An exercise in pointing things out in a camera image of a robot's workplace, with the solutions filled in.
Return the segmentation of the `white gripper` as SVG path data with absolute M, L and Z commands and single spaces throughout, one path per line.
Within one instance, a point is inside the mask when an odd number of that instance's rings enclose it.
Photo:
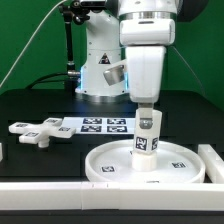
M 125 53 L 130 99 L 139 103 L 140 128 L 150 129 L 153 125 L 152 104 L 159 98 L 166 48 L 127 47 Z

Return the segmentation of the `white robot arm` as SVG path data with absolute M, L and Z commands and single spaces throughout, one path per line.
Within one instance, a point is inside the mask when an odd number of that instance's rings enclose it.
M 139 104 L 136 127 L 155 123 L 166 48 L 178 22 L 194 20 L 209 0 L 78 0 L 75 18 L 87 23 L 82 88 L 89 95 L 118 95 L 125 85 Z

